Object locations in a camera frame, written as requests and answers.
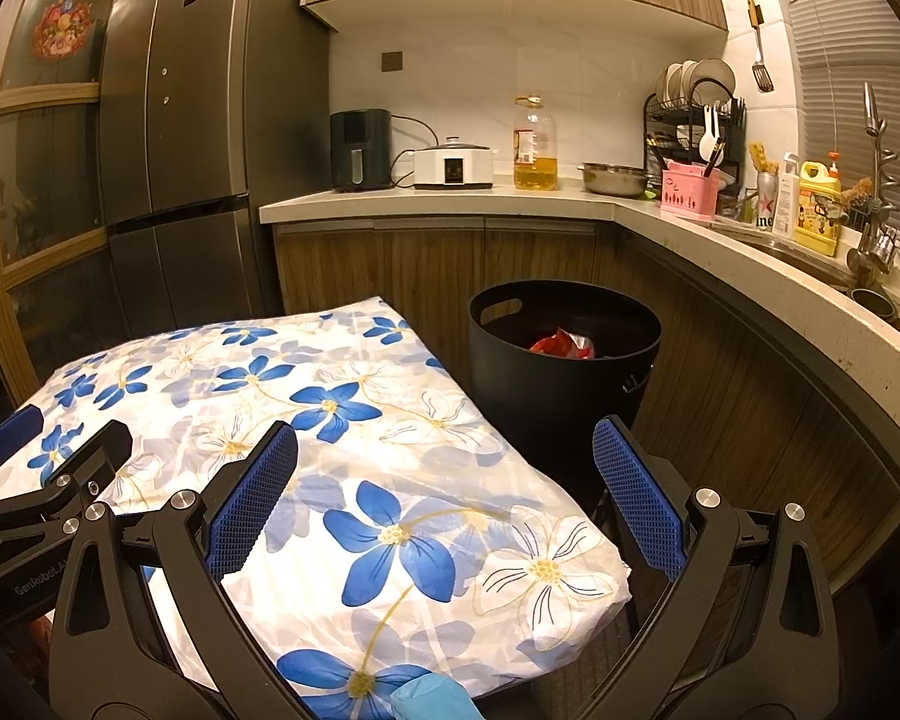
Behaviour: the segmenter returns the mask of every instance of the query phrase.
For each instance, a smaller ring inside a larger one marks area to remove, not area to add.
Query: hanging spatula
[[[770,78],[770,71],[767,70],[767,66],[763,62],[763,41],[760,40],[760,25],[763,23],[763,11],[753,0],[746,1],[746,9],[749,11],[751,26],[756,33],[756,61],[754,62],[756,88],[763,93],[773,92],[773,79]]]

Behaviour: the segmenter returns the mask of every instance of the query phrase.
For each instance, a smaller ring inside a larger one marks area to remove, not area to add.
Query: black trash can
[[[515,312],[482,322],[508,301]],[[593,341],[595,358],[569,360],[530,347],[562,327]],[[626,295],[572,281],[514,281],[470,302],[473,400],[524,459],[592,514],[604,491],[593,428],[615,413],[631,427],[660,346],[660,320]]]

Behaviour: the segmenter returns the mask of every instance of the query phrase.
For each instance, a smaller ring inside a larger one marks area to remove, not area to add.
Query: black dish rack
[[[660,165],[658,158],[653,153],[647,139],[653,136],[658,142],[658,150],[662,156],[667,159],[673,159],[677,162],[686,163],[702,163],[700,158],[700,138],[706,132],[703,123],[703,105],[693,103],[697,87],[702,83],[716,84],[722,90],[727,92],[730,98],[733,97],[730,89],[715,79],[700,79],[696,81],[690,89],[690,100],[678,98],[671,100],[669,103],[662,103],[656,98],[656,95],[650,95],[643,104],[643,167],[650,175],[650,186],[660,187],[663,183],[663,165]],[[746,155],[746,108],[743,100],[738,98],[737,108],[742,111],[739,115],[739,122],[732,122],[730,113],[721,112],[718,114],[720,121],[721,134],[727,141],[724,151],[724,160],[720,165],[728,175],[732,175],[734,181],[727,186],[721,194],[732,194],[736,197],[740,194],[741,180],[743,178],[742,165]],[[687,134],[689,138],[689,147],[684,146],[677,139],[677,127],[680,125],[687,126]]]

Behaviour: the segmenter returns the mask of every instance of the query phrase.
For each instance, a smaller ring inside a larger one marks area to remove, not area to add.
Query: blue gripper pad
[[[296,434],[287,424],[250,453],[250,468],[210,523],[206,564],[215,580],[221,581],[226,574],[244,567],[253,543],[296,470],[296,453]]]
[[[43,432],[43,413],[31,403],[0,423],[0,466]]]
[[[677,581],[683,570],[682,522],[646,466],[609,419],[593,431],[593,461],[648,565]]]

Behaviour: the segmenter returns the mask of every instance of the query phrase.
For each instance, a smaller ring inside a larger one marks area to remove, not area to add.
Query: glass door
[[[0,372],[16,403],[65,362],[127,338],[97,167],[114,1],[0,8]]]

